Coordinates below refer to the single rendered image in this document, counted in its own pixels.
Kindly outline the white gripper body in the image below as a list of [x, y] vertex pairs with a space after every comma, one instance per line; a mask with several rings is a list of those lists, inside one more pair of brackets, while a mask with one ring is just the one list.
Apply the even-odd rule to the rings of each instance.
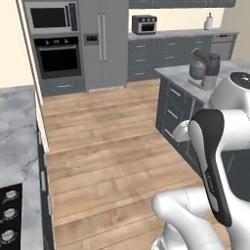
[[177, 143], [183, 143], [189, 140], [188, 124], [189, 121], [184, 120], [174, 129], [173, 138]]

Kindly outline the black hob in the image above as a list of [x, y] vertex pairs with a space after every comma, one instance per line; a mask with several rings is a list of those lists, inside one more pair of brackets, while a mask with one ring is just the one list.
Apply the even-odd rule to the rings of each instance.
[[0, 250], [21, 250], [22, 184], [0, 188]]

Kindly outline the dark grey island cupboards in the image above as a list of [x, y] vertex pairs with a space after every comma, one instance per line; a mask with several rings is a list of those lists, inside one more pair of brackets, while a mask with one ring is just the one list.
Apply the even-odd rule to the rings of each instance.
[[171, 146], [181, 155], [181, 157], [190, 165], [190, 167], [198, 175], [200, 175], [196, 154], [194, 152], [191, 143], [190, 142], [177, 143], [164, 131], [164, 129], [167, 129], [165, 127], [165, 109], [167, 103], [173, 103], [178, 109], [180, 109], [183, 112], [184, 114], [183, 121], [184, 121], [184, 120], [189, 120], [197, 111], [199, 111], [203, 106], [203, 102], [194, 98], [191, 94], [189, 94], [186, 90], [182, 89], [181, 87], [179, 88], [181, 88], [185, 92], [184, 102], [182, 104], [174, 102], [171, 98], [167, 96], [168, 86], [170, 83], [173, 82], [166, 78], [162, 78], [160, 80], [155, 127], [163, 135], [163, 137], [171, 144]]

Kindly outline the black wall oven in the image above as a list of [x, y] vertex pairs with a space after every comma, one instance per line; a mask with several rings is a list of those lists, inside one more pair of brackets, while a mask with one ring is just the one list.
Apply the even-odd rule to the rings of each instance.
[[81, 64], [77, 36], [34, 40], [43, 79], [79, 76]]

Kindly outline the silver dishwasher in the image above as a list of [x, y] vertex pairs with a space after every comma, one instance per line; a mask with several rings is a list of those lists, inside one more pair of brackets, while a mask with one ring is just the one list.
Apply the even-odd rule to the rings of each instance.
[[230, 60], [236, 38], [236, 33], [223, 33], [215, 35], [212, 39], [210, 52], [218, 54], [222, 61]]

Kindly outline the grey drawer under oven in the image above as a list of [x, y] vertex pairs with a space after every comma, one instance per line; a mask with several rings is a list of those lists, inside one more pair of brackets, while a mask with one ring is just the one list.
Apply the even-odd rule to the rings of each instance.
[[81, 77], [41, 80], [40, 87], [44, 97], [67, 95], [85, 91], [84, 81]]

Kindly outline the dark grey wall cupboards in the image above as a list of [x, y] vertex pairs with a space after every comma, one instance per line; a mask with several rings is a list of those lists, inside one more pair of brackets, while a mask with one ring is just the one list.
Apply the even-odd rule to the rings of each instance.
[[129, 0], [130, 9], [232, 8], [236, 0]]

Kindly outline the grey toaster oven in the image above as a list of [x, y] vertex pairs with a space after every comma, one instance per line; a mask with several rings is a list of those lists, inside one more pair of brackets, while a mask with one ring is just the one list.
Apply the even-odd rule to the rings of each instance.
[[157, 17], [152, 15], [133, 15], [132, 32], [138, 35], [154, 34], [156, 32]]

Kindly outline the white paper towel roll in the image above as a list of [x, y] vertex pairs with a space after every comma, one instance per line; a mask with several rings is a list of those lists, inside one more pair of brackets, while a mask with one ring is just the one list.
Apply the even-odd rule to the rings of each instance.
[[212, 24], [213, 24], [213, 17], [212, 17], [212, 14], [209, 14], [206, 21], [204, 22], [204, 29], [211, 30]]

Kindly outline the silver microwave oven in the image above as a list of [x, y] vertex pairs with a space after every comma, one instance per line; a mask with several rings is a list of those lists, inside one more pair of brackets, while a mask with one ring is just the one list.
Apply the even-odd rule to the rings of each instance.
[[32, 34], [78, 31], [75, 2], [25, 2], [27, 21]]

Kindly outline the dark grey cupboards under hob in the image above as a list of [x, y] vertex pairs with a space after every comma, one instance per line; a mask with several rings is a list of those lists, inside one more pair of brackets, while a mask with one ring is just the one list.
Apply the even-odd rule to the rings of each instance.
[[[41, 196], [41, 212], [42, 212], [42, 230], [43, 230], [43, 244], [44, 250], [55, 250], [52, 218], [48, 211], [48, 180], [46, 170], [46, 153], [44, 151], [41, 139], [40, 131], [37, 131], [37, 143], [38, 143], [38, 161], [39, 161], [39, 177], [40, 177], [40, 196]], [[41, 171], [45, 172], [46, 191], [42, 191], [41, 188]]]

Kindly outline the dark grey base cupboards run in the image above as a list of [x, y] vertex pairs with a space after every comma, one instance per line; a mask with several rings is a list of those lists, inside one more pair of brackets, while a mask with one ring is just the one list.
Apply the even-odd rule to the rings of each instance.
[[195, 48], [210, 51], [212, 38], [212, 35], [187, 31], [159, 31], [152, 35], [130, 33], [128, 81], [156, 78], [156, 68], [189, 64]]

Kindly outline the silver two-door fridge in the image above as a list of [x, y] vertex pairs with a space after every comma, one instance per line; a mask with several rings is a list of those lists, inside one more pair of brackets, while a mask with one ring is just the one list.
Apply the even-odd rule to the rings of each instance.
[[79, 0], [87, 91], [127, 84], [128, 0]]

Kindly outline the dark grey island drawer front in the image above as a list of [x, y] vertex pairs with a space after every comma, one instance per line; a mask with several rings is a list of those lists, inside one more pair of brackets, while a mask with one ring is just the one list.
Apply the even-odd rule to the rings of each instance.
[[[170, 88], [176, 90], [178, 93], [181, 94], [180, 97], [176, 96], [174, 93], [170, 92]], [[178, 104], [182, 104], [185, 99], [185, 92], [179, 88], [178, 86], [174, 85], [173, 83], [170, 83], [168, 86], [167, 96], [171, 98], [174, 102]]]
[[[169, 114], [167, 112], [167, 109], [170, 109], [172, 112], [174, 112], [178, 116], [178, 119]], [[173, 103], [166, 104], [165, 127], [169, 131], [173, 131], [183, 121], [183, 117], [184, 117], [183, 112], [180, 109], [178, 109]]]

